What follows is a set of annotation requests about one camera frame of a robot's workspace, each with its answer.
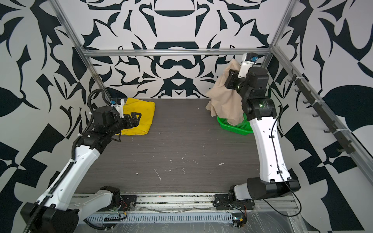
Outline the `yellow shorts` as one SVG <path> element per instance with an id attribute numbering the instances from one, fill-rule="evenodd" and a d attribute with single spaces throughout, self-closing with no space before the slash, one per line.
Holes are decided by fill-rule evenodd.
<path id="1" fill-rule="evenodd" d="M 155 106 L 155 102 L 128 98 L 123 107 L 124 114 L 130 115 L 131 113 L 135 113 L 139 120 L 139 125 L 131 129 L 123 129 L 121 134 L 126 136 L 146 135 L 153 123 Z"/>

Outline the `beige shorts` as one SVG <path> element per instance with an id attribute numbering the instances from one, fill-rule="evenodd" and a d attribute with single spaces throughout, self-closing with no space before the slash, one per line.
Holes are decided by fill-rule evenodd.
<path id="1" fill-rule="evenodd" d="M 210 98 L 206 110 L 210 111 L 212 117 L 227 119 L 228 123 L 236 126 L 244 121 L 244 112 L 240 95 L 236 90 L 225 87 L 225 82 L 231 69 L 238 70 L 240 64 L 232 59 L 228 66 L 223 70 L 222 75 L 218 77 L 214 86 L 206 93 Z"/>

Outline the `green plastic basket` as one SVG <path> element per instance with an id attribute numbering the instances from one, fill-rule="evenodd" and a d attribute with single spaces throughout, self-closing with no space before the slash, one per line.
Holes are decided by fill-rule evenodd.
<path id="1" fill-rule="evenodd" d="M 217 116 L 217 121 L 223 130 L 236 133 L 239 135 L 243 135 L 243 136 L 253 134 L 254 132 L 250 126 L 250 122 L 247 120 L 247 115 L 243 114 L 243 118 L 244 118 L 243 122 L 238 125 L 231 125 L 228 123 L 228 120 L 226 118 L 220 118 L 218 116 Z"/>

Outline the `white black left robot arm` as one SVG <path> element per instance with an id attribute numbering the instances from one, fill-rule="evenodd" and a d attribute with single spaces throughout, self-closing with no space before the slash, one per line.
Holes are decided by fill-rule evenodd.
<path id="1" fill-rule="evenodd" d="M 123 113 L 121 105 L 99 107 L 91 112 L 85 130 L 74 141 L 71 159 L 61 174 L 34 203 L 26 203 L 21 216 L 26 233 L 72 233 L 77 225 L 95 212 L 120 206 L 120 190 L 111 186 L 71 204 L 71 199 L 89 168 L 100 157 L 115 135 L 139 126 L 142 114 Z"/>

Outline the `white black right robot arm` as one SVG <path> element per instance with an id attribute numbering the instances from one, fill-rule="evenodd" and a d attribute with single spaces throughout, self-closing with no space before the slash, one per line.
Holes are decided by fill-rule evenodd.
<path id="1" fill-rule="evenodd" d="M 260 162 L 259 177 L 248 178 L 247 182 L 233 186 L 229 191 L 230 199 L 266 200 L 294 195 L 301 186 L 291 177 L 282 155 L 276 107 L 274 101 L 266 96 L 267 70 L 251 67 L 244 76 L 238 70 L 230 70 L 228 74 L 224 85 L 241 97 L 243 112 L 255 136 Z"/>

